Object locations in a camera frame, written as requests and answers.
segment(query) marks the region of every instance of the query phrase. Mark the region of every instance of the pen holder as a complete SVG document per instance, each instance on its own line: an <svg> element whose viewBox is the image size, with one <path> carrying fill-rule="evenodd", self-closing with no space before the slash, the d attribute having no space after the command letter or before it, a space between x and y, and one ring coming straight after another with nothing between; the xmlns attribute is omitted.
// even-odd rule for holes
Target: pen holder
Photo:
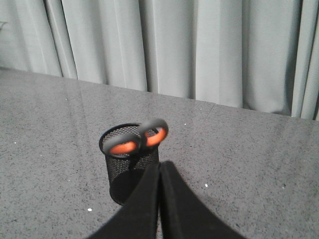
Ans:
<svg viewBox="0 0 319 239"><path fill-rule="evenodd" d="M103 144L108 139L120 134L133 133L139 135L138 127L140 123L126 123L111 128L100 138L99 147L103 152ZM153 136L158 131L148 130L148 135ZM149 151L139 152L137 154L105 154L106 166L110 182L111 198L118 204L123 205L138 185L146 166L152 162L159 161L158 147L152 147Z"/></svg>

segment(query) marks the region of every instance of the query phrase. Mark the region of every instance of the wire mesh cup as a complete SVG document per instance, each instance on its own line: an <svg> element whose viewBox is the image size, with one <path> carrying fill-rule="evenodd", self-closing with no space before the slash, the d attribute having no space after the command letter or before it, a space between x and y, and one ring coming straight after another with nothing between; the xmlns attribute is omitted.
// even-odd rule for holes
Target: wire mesh cup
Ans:
<svg viewBox="0 0 319 239"><path fill-rule="evenodd" d="M111 128L100 138L99 147L105 155L106 166L110 181L111 198L123 205L139 183L145 168L153 162L159 161L158 145L136 154L107 154L103 151L103 144L118 135L135 134L139 136L140 123L126 123ZM158 133L156 128L147 131L148 136Z"/></svg>

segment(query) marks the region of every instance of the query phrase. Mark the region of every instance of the white curtain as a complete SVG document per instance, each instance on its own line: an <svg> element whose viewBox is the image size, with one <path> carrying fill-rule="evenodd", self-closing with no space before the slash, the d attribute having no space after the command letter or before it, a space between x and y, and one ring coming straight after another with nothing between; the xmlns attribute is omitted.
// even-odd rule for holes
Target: white curtain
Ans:
<svg viewBox="0 0 319 239"><path fill-rule="evenodd" d="M0 0L0 66L319 120L319 0Z"/></svg>

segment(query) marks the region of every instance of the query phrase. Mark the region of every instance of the table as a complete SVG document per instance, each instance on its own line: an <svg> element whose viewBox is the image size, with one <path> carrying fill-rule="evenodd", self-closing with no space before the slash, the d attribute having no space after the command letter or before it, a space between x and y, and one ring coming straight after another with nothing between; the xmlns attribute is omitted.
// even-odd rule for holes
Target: table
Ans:
<svg viewBox="0 0 319 239"><path fill-rule="evenodd" d="M319 235L317 121L4 68L0 115L0 238L97 230L120 208L99 137L153 117L170 128L160 161L243 236Z"/></svg>

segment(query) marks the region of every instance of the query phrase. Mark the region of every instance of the scissor handle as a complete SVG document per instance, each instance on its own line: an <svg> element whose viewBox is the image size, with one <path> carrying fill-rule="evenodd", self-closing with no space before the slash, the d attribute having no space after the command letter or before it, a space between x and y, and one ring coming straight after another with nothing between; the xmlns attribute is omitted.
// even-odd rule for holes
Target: scissor handle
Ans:
<svg viewBox="0 0 319 239"><path fill-rule="evenodd" d="M148 135L148 130L160 128L159 132L153 136ZM152 147L159 145L168 134L168 125L163 119L151 119L139 126L139 134L142 138L142 146Z"/></svg>
<svg viewBox="0 0 319 239"><path fill-rule="evenodd" d="M141 138L132 133L114 136L103 143L103 152L107 155L134 154L139 151Z"/></svg>

